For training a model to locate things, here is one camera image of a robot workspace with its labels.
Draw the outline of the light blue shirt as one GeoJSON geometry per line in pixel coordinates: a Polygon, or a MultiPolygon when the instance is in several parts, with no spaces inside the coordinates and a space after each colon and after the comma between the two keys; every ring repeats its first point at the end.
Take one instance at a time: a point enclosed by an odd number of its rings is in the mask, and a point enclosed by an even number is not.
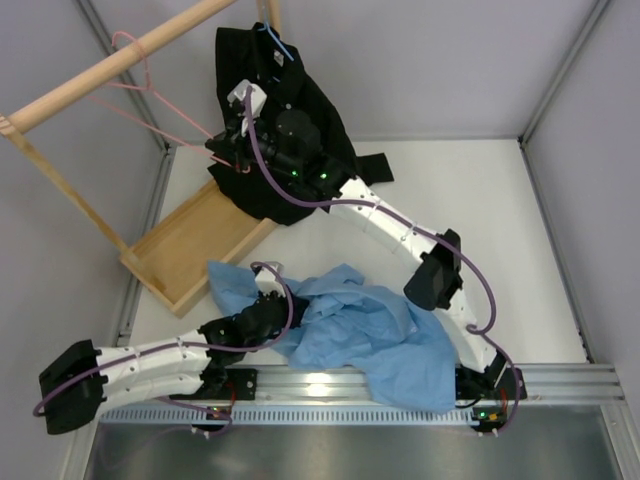
{"type": "MultiPolygon", "coordinates": [[[[211,295],[223,317],[259,296],[248,269],[212,262],[211,295]]],[[[437,318],[349,265],[287,283],[310,301],[301,325],[274,345],[293,369],[361,370],[378,403],[445,413],[455,406],[457,354],[437,318]]]]}

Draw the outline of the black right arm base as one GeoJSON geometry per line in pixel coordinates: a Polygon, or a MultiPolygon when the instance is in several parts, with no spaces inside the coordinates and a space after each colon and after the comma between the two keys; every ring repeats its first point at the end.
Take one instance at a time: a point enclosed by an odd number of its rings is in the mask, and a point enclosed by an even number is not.
{"type": "Polygon", "coordinates": [[[507,368],[496,384],[470,369],[455,370],[455,397],[457,408],[470,408],[481,401],[514,401],[516,393],[520,400],[528,398],[520,369],[507,368]]]}

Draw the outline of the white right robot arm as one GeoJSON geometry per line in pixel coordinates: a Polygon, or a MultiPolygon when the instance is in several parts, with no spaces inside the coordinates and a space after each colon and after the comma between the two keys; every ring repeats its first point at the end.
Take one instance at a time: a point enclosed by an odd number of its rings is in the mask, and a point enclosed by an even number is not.
{"type": "Polygon", "coordinates": [[[457,232],[426,229],[372,190],[393,179],[385,156],[344,160],[300,110],[282,112],[273,125],[237,117],[205,147],[216,163],[231,166],[220,189],[251,216],[291,224],[302,210],[321,208],[397,255],[412,273],[404,295],[440,320],[456,349],[464,391],[487,397],[499,389],[510,363],[486,337],[496,321],[495,295],[463,254],[457,232]]]}

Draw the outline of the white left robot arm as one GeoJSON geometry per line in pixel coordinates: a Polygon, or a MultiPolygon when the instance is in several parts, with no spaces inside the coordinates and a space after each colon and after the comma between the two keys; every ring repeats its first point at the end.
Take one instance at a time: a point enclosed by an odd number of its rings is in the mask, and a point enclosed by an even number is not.
{"type": "Polygon", "coordinates": [[[228,367],[299,327],[308,306],[298,296],[261,294],[241,311],[169,340],[117,348],[78,341],[39,374],[42,399],[33,414],[48,434],[60,435],[145,400],[216,398],[228,367]]]}

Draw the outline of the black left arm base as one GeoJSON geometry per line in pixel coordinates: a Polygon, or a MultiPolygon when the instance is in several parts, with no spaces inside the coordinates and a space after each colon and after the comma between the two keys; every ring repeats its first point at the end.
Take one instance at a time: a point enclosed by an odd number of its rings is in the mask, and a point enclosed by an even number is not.
{"type": "Polygon", "coordinates": [[[213,375],[208,398],[252,401],[256,398],[258,371],[253,368],[219,369],[213,375]]]}

